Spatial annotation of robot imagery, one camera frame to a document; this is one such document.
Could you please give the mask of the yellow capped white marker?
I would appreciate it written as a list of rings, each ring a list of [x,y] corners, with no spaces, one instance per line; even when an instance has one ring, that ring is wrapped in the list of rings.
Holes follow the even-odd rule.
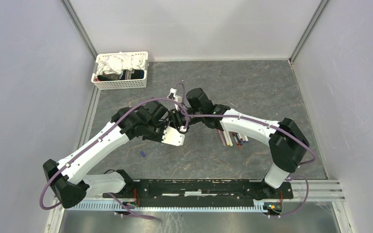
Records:
[[[233,146],[234,146],[234,142],[233,142],[233,140],[232,140],[232,138],[231,138],[230,133],[229,133],[229,132],[226,132],[226,134],[227,134],[227,137],[228,137],[228,141],[229,141],[230,146],[233,147]]]

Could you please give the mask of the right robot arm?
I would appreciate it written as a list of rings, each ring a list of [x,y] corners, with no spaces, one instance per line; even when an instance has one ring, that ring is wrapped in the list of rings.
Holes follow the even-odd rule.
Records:
[[[213,104],[201,88],[187,93],[190,107],[183,104],[175,88],[170,90],[168,98],[176,102],[171,122],[182,133],[190,125],[202,123],[210,129],[247,136],[270,148],[273,164],[261,185],[261,192],[267,198],[280,193],[280,186],[302,165],[303,157],[310,151],[309,142],[290,118],[273,121],[245,115],[228,106]]]

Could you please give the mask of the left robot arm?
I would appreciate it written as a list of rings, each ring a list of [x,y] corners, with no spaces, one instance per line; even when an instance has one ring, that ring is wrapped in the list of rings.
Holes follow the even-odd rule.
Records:
[[[43,164],[47,184],[41,195],[51,188],[58,204],[68,209],[85,197],[117,193],[122,198],[133,192],[133,184],[121,172],[101,175],[88,172],[118,147],[130,140],[143,140],[180,146],[189,125],[187,110],[181,104],[169,111],[161,98],[144,101],[135,107],[118,110],[104,128],[71,155],[58,162],[49,159]]]

